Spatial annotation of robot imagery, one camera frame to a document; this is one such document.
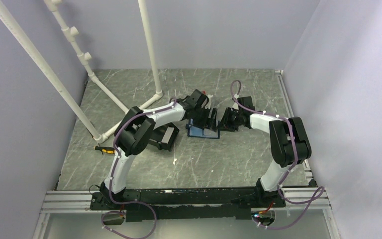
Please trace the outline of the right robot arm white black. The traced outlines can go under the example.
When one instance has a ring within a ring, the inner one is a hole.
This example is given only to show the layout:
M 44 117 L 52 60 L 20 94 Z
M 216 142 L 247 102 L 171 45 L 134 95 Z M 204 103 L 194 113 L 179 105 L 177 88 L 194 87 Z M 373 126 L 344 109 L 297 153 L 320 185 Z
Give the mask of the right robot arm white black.
M 265 207 L 273 201 L 272 192 L 282 187 L 292 170 L 311 157 L 309 139 L 301 118 L 256 111 L 250 96 L 233 100 L 237 108 L 226 108 L 217 129 L 237 131 L 240 126 L 245 126 L 263 131 L 270 137 L 273 160 L 257 182 L 260 190 L 254 193 L 256 204 Z

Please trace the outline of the blue leather card holder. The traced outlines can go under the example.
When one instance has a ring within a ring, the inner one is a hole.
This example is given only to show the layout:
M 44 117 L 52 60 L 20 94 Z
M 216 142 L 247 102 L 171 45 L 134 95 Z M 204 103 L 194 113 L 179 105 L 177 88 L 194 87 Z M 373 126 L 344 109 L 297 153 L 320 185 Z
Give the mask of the blue leather card holder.
M 212 129 L 201 129 L 193 124 L 193 120 L 190 119 L 186 124 L 187 136 L 195 138 L 206 139 L 220 139 L 220 132 Z

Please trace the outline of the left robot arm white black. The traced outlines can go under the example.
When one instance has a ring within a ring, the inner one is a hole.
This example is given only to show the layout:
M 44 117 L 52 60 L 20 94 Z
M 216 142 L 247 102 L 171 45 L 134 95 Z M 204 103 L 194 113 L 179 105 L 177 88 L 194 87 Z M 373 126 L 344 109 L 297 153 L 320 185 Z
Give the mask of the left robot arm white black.
M 114 161 L 99 188 L 103 202 L 110 209 L 117 209 L 122 205 L 132 163 L 146 149 L 154 130 L 183 120 L 206 121 L 205 113 L 210 111 L 212 102 L 212 95 L 194 90 L 183 99 L 172 98 L 162 107 L 149 110 L 132 107 L 114 132 Z

